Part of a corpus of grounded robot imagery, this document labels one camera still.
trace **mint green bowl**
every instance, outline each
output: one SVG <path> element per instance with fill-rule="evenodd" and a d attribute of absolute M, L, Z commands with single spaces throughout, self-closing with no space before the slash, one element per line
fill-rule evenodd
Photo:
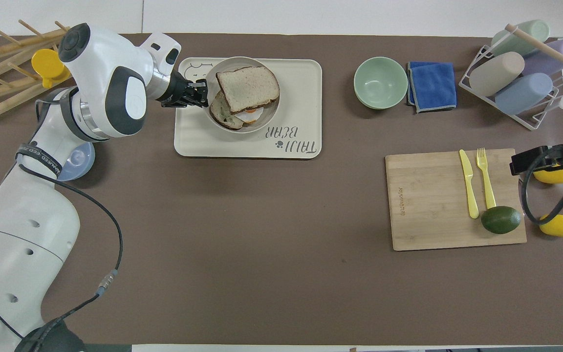
<path fill-rule="evenodd" d="M 388 109 L 397 105 L 407 93 L 407 75 L 391 58 L 369 58 L 355 71 L 353 89 L 367 107 Z"/>

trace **white robotic arm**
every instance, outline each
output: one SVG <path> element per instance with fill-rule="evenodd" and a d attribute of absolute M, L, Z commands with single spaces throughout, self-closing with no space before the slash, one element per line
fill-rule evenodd
<path fill-rule="evenodd" d="M 63 323 L 45 327 L 40 314 L 80 229 L 71 202 L 41 176 L 56 179 L 72 150 L 84 142 L 138 132 L 148 99 L 165 107 L 206 107 L 205 80 L 189 82 L 173 70 L 180 49 L 165 34 L 152 34 L 136 47 L 85 23 L 62 39 L 60 60 L 78 86 L 50 94 L 36 133 L 20 147 L 0 185 L 0 352 L 83 350 Z M 96 297 L 115 274 L 102 281 Z M 53 339 L 47 341 L 43 332 L 52 328 Z"/>

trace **blue towel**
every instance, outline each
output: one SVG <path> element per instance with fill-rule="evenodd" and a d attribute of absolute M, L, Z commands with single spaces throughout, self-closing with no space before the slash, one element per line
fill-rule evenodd
<path fill-rule="evenodd" d="M 410 62 L 409 100 L 416 112 L 450 110 L 457 106 L 452 63 Z"/>

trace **brown tabletop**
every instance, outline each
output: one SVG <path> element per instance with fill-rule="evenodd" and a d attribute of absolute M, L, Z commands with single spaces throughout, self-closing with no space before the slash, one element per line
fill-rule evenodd
<path fill-rule="evenodd" d="M 128 36 L 140 44 L 147 36 Z M 187 158 L 174 110 L 151 103 L 139 134 L 96 145 L 72 182 L 121 223 L 125 251 L 104 297 L 67 320 L 89 343 L 563 345 L 563 239 L 527 222 L 527 243 L 395 252 L 384 156 L 563 142 L 457 90 L 453 111 L 367 109 L 353 93 L 373 56 L 452 62 L 460 79 L 487 38 L 175 34 L 181 58 L 302 58 L 323 69 L 323 148 L 312 160 Z M 35 127 L 32 102 L 0 116 L 0 180 Z M 67 195 L 81 230 L 45 319 L 91 296 L 117 253 L 94 205 Z M 534 214 L 563 185 L 532 183 Z"/>

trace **green avocado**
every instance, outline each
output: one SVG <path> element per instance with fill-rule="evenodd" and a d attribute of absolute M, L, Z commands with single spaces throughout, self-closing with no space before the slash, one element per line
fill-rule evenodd
<path fill-rule="evenodd" d="M 520 225 L 520 213 L 512 207 L 499 205 L 483 212 L 481 223 L 493 234 L 507 234 Z"/>

